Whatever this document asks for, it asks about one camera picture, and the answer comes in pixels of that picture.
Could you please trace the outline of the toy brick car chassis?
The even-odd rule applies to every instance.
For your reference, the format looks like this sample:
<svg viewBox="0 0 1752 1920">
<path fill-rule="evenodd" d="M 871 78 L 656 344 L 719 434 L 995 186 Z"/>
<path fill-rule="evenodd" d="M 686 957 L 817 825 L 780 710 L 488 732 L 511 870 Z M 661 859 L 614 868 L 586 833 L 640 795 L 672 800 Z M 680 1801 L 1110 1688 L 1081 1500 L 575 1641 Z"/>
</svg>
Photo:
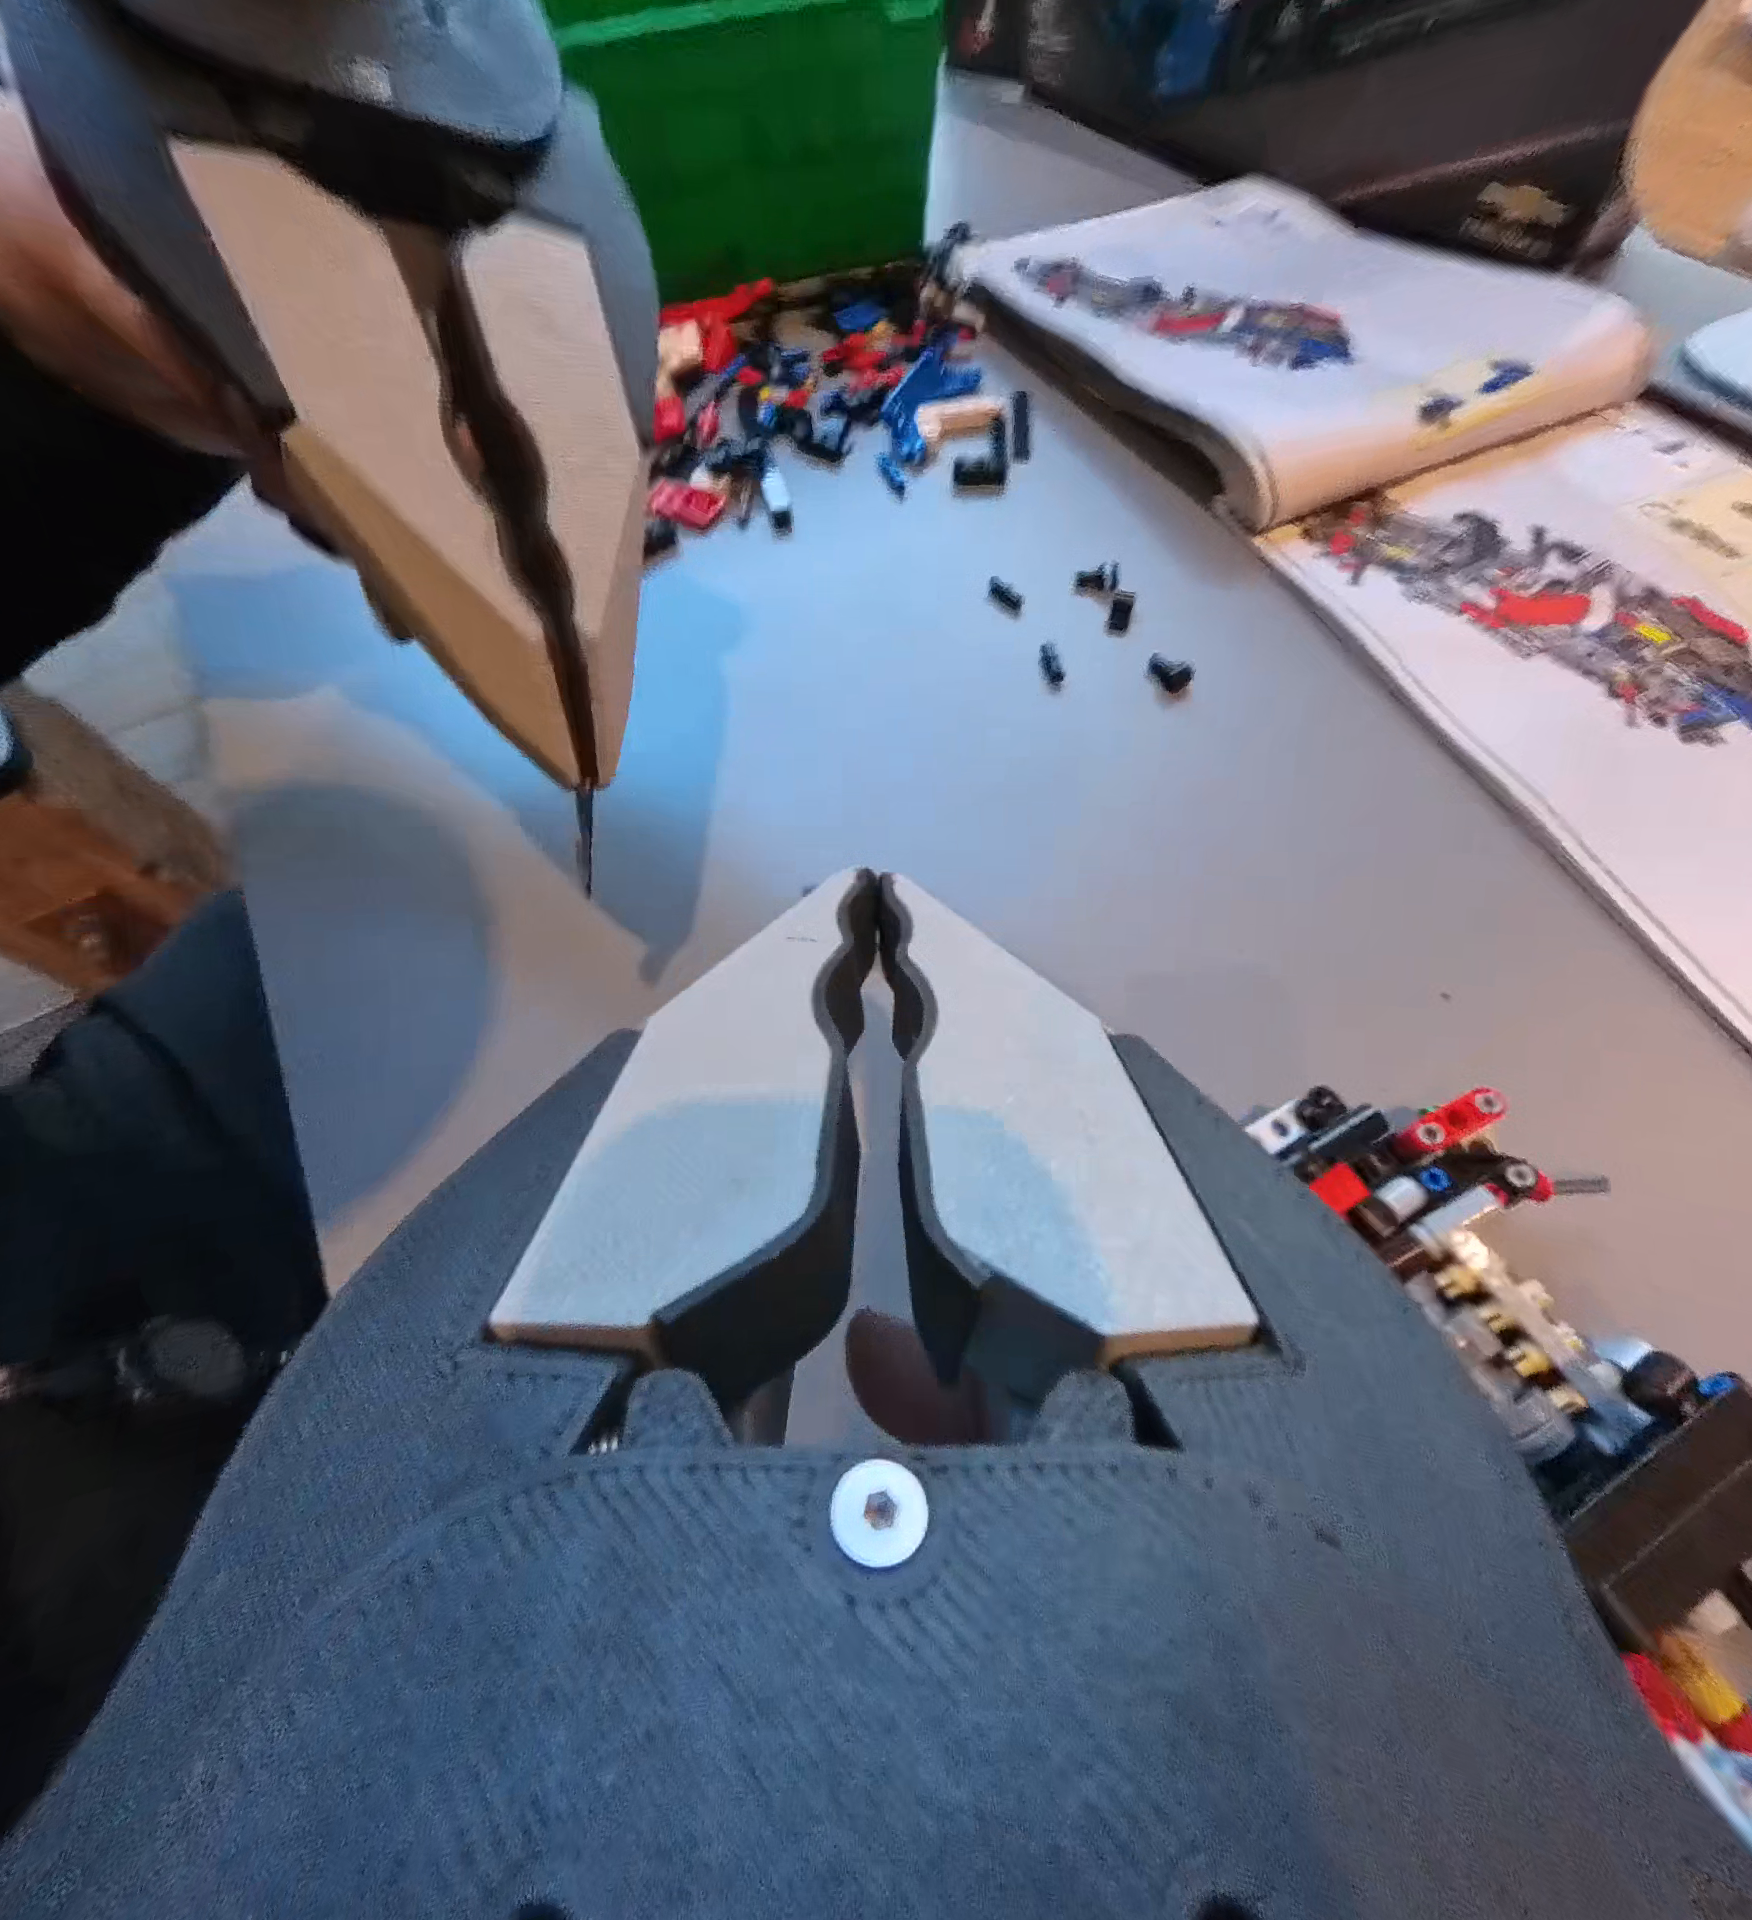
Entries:
<svg viewBox="0 0 1752 1920">
<path fill-rule="evenodd" d="M 1588 1338 L 1488 1239 L 1605 1179 L 1504 1148 L 1490 1087 L 1380 1108 L 1329 1087 L 1248 1140 L 1361 1236 L 1457 1358 L 1557 1520 L 1656 1732 L 1752 1856 L 1752 1386 L 1636 1337 Z"/>
</svg>

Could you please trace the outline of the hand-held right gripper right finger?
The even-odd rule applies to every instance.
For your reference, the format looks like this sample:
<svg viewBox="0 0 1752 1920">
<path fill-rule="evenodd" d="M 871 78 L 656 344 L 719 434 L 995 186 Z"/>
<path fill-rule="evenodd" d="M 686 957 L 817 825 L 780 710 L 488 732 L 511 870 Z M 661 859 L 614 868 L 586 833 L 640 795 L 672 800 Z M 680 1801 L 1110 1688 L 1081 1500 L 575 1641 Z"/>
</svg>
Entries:
<svg viewBox="0 0 1752 1920">
<path fill-rule="evenodd" d="M 939 1373 L 1240 1349 L 1257 1308 L 1103 1020 L 879 882 L 911 1310 Z"/>
</svg>

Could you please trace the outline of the grey desk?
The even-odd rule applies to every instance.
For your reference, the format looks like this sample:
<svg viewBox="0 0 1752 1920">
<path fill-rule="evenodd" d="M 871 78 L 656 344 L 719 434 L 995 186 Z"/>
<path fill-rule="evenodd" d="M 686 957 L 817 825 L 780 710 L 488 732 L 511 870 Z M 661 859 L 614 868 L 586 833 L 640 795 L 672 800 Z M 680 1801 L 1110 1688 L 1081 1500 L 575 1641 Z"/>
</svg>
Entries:
<svg viewBox="0 0 1752 1920">
<path fill-rule="evenodd" d="M 242 817 L 326 1304 L 135 1654 L 0 1846 L 0 1915 L 1752 1915 L 1560 1528 L 1383 1263 L 1131 989 L 1395 985 L 1479 840 L 1226 708 L 1085 715 L 989 641 L 1018 505 L 855 478 L 755 566 L 642 571 L 582 899 L 494 899 L 351 757 Z M 1309 764 L 1304 748 L 1324 745 Z M 879 960 L 847 1302 L 791 1373 L 497 1342 L 642 1028 L 818 882 L 901 874 L 1103 1020 L 1257 1308 L 1240 1349 L 939 1373 Z"/>
</svg>

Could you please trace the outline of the open instruction booklet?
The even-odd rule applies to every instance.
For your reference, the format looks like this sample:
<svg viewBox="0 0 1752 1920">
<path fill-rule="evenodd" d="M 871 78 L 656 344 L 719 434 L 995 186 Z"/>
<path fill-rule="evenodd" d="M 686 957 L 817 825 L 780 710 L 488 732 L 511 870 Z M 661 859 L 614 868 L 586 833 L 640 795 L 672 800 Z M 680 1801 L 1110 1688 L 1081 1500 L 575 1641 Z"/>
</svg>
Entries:
<svg viewBox="0 0 1752 1920">
<path fill-rule="evenodd" d="M 1752 460 L 1609 293 L 1240 179 L 959 241 L 1752 1053 Z"/>
</svg>

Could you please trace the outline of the black toy car box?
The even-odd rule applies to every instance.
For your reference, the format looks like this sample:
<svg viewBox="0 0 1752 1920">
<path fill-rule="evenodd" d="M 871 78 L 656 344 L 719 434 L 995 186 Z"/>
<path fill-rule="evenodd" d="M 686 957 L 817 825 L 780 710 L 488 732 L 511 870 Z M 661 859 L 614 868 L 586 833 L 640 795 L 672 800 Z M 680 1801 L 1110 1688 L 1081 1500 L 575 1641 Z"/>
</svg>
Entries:
<svg viewBox="0 0 1752 1920">
<path fill-rule="evenodd" d="M 1697 1 L 958 1 L 946 60 L 1188 179 L 1267 178 L 1395 238 L 1591 272 Z"/>
</svg>

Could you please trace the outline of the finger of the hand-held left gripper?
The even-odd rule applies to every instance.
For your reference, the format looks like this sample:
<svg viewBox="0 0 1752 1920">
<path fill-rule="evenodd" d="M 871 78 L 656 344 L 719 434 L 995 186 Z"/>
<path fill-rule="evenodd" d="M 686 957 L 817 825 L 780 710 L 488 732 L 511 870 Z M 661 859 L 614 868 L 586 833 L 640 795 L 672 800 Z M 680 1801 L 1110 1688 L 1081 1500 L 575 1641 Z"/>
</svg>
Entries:
<svg viewBox="0 0 1752 1920">
<path fill-rule="evenodd" d="M 633 690 L 647 447 L 589 240 L 511 213 L 459 246 L 459 397 L 552 673 L 557 779 L 600 790 Z"/>
<path fill-rule="evenodd" d="M 288 397 L 297 505 L 388 631 L 552 781 L 578 783 L 545 624 L 450 447 L 441 370 L 383 230 L 265 151 L 169 151 Z"/>
</svg>

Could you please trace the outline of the person's left forearm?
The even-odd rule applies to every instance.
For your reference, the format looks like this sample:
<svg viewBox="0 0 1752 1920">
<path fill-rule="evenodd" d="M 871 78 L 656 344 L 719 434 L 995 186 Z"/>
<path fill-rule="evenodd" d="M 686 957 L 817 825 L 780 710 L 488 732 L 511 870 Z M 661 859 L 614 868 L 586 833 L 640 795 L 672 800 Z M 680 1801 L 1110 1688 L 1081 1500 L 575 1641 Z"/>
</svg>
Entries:
<svg viewBox="0 0 1752 1920">
<path fill-rule="evenodd" d="M 93 404 L 0 332 L 0 687 L 106 616 L 239 475 Z"/>
</svg>

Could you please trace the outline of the person's left hand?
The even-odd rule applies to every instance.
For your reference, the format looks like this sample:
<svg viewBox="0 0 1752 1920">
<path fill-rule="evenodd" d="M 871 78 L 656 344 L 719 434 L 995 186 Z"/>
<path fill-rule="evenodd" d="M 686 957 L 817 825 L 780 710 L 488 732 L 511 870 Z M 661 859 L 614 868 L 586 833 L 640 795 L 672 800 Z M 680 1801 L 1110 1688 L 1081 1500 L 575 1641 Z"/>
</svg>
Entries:
<svg viewBox="0 0 1752 1920">
<path fill-rule="evenodd" d="M 0 332 L 103 411 L 191 452 L 272 462 L 239 410 L 93 252 L 49 179 L 25 108 L 0 91 Z"/>
</svg>

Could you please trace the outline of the green plastic bin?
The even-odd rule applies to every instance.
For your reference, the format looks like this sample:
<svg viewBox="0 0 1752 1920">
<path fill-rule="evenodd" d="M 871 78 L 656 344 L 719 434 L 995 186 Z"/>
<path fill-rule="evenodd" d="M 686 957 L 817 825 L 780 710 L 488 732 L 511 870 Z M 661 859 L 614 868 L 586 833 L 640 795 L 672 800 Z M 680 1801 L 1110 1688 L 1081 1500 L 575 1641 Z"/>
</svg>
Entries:
<svg viewBox="0 0 1752 1920">
<path fill-rule="evenodd" d="M 939 1 L 546 1 L 663 302 L 889 265 L 926 230 Z"/>
</svg>

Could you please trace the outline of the wooden backing board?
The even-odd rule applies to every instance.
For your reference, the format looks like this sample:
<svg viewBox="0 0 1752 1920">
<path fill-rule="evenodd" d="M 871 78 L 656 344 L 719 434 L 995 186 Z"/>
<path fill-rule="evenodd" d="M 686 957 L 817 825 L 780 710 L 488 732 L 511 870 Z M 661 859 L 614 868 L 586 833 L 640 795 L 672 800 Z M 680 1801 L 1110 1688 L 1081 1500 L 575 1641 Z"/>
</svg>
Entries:
<svg viewBox="0 0 1752 1920">
<path fill-rule="evenodd" d="M 1632 118 L 1627 179 L 1667 249 L 1752 275 L 1752 1 L 1712 1 Z"/>
</svg>

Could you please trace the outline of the person's dark trousers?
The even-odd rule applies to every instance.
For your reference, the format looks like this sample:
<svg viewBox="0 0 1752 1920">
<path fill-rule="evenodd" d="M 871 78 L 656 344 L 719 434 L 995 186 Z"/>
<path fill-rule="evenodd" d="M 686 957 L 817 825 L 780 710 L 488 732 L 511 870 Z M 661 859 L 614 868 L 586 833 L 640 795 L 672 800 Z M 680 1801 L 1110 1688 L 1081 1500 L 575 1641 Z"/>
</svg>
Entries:
<svg viewBox="0 0 1752 1920">
<path fill-rule="evenodd" d="M 0 1087 L 0 1839 L 326 1304 L 244 899 Z"/>
</svg>

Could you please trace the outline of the pile of loose toy bricks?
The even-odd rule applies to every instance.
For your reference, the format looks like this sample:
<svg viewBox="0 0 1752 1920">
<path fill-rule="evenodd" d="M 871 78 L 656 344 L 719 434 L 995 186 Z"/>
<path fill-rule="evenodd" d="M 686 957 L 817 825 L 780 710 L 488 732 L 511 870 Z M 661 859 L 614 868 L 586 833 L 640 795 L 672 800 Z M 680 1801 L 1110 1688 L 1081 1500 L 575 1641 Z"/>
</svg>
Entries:
<svg viewBox="0 0 1752 1920">
<path fill-rule="evenodd" d="M 806 279 L 742 279 L 660 314 L 642 561 L 753 518 L 793 535 L 793 467 L 865 454 L 904 500 L 948 465 L 998 493 L 1032 458 L 1032 395 L 987 387 L 982 311 L 961 293 L 972 223 L 914 255 Z"/>
</svg>

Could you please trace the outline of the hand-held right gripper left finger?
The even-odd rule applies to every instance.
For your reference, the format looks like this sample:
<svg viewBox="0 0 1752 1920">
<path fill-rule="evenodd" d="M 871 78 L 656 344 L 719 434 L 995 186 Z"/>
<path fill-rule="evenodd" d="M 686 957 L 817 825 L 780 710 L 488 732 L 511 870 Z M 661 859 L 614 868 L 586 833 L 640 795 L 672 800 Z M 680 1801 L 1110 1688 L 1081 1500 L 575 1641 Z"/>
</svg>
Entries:
<svg viewBox="0 0 1752 1920">
<path fill-rule="evenodd" d="M 847 1302 L 849 1054 L 879 880 L 851 866 L 642 1028 L 488 1317 L 497 1342 L 791 1373 Z"/>
</svg>

